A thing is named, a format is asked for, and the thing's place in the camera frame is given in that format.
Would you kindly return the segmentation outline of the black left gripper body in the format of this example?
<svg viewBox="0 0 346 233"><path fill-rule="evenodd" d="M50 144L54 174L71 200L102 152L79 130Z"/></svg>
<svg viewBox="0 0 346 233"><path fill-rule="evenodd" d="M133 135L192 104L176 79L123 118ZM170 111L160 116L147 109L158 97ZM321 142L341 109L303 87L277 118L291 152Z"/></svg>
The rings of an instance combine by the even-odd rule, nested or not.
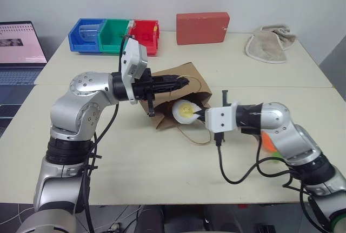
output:
<svg viewBox="0 0 346 233"><path fill-rule="evenodd" d="M155 116L153 101L155 100L154 80L151 75L151 70L146 68L139 79L135 78L132 84L135 100L147 101L149 117Z"/></svg>

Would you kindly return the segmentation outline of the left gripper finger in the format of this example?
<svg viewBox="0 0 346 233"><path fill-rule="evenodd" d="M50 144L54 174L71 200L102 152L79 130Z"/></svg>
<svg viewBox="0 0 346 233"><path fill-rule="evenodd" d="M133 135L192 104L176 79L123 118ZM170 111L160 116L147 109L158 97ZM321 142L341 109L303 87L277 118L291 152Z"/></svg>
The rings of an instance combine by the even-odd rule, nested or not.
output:
<svg viewBox="0 0 346 233"><path fill-rule="evenodd" d="M189 80L185 77L179 75L159 75L153 76L153 81L155 84L168 84L168 83L177 83L177 84L188 84Z"/></svg>
<svg viewBox="0 0 346 233"><path fill-rule="evenodd" d="M153 92L172 92L185 87L186 83L156 83L153 86Z"/></svg>

